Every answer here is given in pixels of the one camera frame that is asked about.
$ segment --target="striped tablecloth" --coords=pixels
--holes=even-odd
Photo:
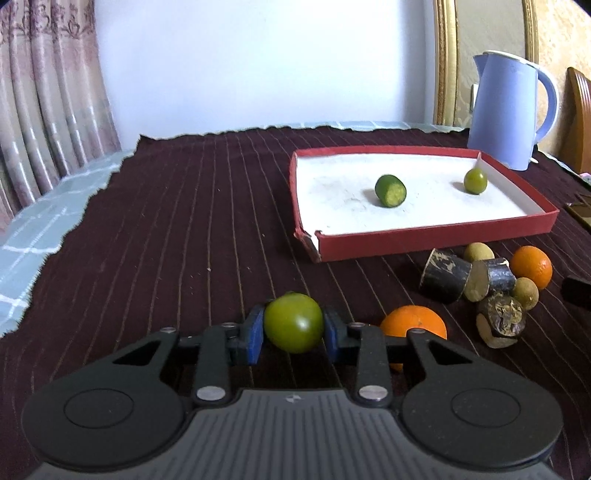
[[[417,293],[428,252],[312,264],[293,237],[288,163],[298,148],[334,145],[464,147],[466,136],[417,129],[268,128],[154,141],[92,197],[80,225],[48,257],[31,307],[0,339],[0,478],[35,459],[20,431],[32,392],[146,334],[175,326],[184,335],[241,320],[253,305],[295,290],[331,304],[349,320],[379,323],[397,307],[435,310],[453,342],[539,383],[560,402],[565,428],[551,456],[565,478],[591,474],[591,314],[560,297],[566,275],[591,278],[591,236],[561,210],[547,235],[494,242],[510,257],[520,245],[543,249],[554,278],[517,345],[495,351],[475,327],[474,306],[444,306]],[[584,187],[542,154],[521,173],[556,206]],[[233,373],[234,386],[351,387],[319,348],[287,355],[266,346],[260,364]],[[394,375],[398,392],[401,377]]]

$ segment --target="beige wallpaper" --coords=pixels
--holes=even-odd
[[[538,14],[540,64],[554,76],[560,91],[560,113],[540,149],[558,155],[574,114],[572,92],[566,89],[566,69],[574,67],[591,78],[591,17],[573,0],[535,0]],[[540,85],[538,124],[546,115],[547,97]]]
[[[523,6],[521,0],[456,0],[456,14],[459,73],[454,126],[469,127],[470,92],[472,84],[478,83],[472,57],[485,50],[524,57]]]

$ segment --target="pink curtain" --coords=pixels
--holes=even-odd
[[[0,231],[61,177],[121,149],[94,11],[94,0],[11,0],[0,9]]]

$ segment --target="kettle spout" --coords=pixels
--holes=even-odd
[[[478,70],[478,78],[482,78],[484,67],[486,66],[486,60],[488,55],[474,55],[474,63],[476,63],[476,70]]]

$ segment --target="wooden chair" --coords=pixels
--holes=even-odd
[[[591,173],[591,80],[580,71],[567,69],[575,115],[564,139],[559,159],[576,173]]]

